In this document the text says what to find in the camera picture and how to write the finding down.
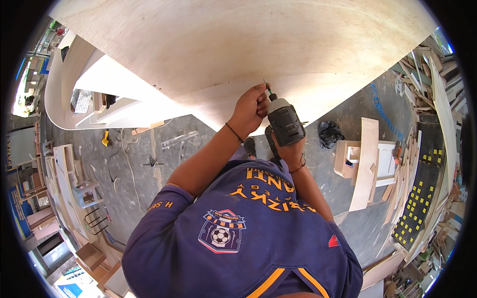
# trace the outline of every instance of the black plastic bag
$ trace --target black plastic bag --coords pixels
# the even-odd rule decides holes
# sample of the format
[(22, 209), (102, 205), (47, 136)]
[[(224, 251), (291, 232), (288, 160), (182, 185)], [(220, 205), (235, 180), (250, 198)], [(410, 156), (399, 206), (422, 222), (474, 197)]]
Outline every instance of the black plastic bag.
[(344, 140), (344, 135), (334, 121), (322, 121), (318, 125), (320, 147), (331, 149), (337, 141)]

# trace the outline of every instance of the bracelet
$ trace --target bracelet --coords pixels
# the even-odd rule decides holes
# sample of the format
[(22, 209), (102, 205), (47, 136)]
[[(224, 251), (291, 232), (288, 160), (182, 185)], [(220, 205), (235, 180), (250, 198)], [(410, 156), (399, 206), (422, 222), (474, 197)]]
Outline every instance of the bracelet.
[(305, 162), (301, 165), (301, 167), (299, 167), (298, 169), (296, 169), (296, 170), (294, 170), (294, 171), (291, 171), (291, 172), (288, 171), (288, 173), (293, 174), (293, 173), (298, 172), (301, 168), (303, 168), (303, 167), (306, 165), (306, 159), (303, 159), (303, 160), (304, 160)]
[(239, 135), (232, 129), (232, 127), (230, 127), (230, 125), (225, 122), (225, 125), (227, 125), (228, 128), (230, 128), (230, 130), (237, 136), (238, 140), (240, 141), (241, 144), (243, 144), (243, 140), (241, 137), (239, 137)]

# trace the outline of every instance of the jersey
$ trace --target jersey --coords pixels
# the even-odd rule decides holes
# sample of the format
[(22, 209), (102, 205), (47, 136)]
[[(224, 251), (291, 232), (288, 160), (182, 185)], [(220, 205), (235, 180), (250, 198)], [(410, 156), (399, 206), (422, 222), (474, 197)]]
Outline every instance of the jersey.
[(164, 186), (122, 265), (138, 298), (274, 297), (304, 284), (325, 298), (347, 298), (363, 283), (338, 226), (297, 199), (292, 181), (263, 160), (224, 172), (195, 202)]

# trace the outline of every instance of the soccer ball logo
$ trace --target soccer ball logo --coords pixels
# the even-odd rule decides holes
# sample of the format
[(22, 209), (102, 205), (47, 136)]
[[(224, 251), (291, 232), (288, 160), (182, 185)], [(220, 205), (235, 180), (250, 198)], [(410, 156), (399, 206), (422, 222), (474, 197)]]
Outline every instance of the soccer ball logo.
[(217, 228), (211, 233), (212, 241), (217, 244), (226, 244), (230, 240), (230, 234), (226, 229)]

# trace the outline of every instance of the blue sign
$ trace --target blue sign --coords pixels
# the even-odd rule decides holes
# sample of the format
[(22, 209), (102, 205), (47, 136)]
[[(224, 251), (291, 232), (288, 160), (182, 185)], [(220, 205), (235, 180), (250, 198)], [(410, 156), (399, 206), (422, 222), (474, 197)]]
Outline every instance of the blue sign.
[(60, 285), (58, 287), (69, 298), (77, 298), (83, 292), (77, 284)]
[(20, 203), (22, 196), (18, 190), (18, 185), (8, 190), (8, 199), (11, 206), (11, 211), (15, 215), (15, 223), (23, 238), (28, 238), (31, 235), (30, 228), (27, 223), (27, 216), (33, 214), (28, 201)]

